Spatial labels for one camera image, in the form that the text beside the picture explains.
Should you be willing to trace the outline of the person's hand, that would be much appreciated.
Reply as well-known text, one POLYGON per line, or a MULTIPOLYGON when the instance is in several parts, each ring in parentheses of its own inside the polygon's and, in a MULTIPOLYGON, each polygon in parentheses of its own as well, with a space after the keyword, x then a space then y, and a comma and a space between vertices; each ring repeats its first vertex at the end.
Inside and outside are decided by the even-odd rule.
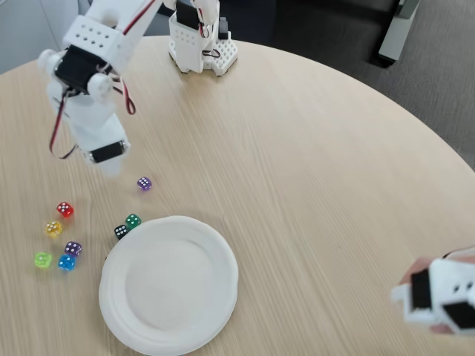
MULTIPOLYGON (((410 276, 412 274, 415 274, 416 272, 420 272, 424 269, 426 269, 431 262, 433 261, 433 258, 431 257, 420 257, 418 258, 410 267, 409 269, 405 272, 404 276, 400 280, 399 284, 407 284, 410 282, 410 276)), ((438 324, 435 326, 431 326, 429 328, 433 333, 436 334, 453 334, 452 329, 445 325, 445 324, 438 324)))

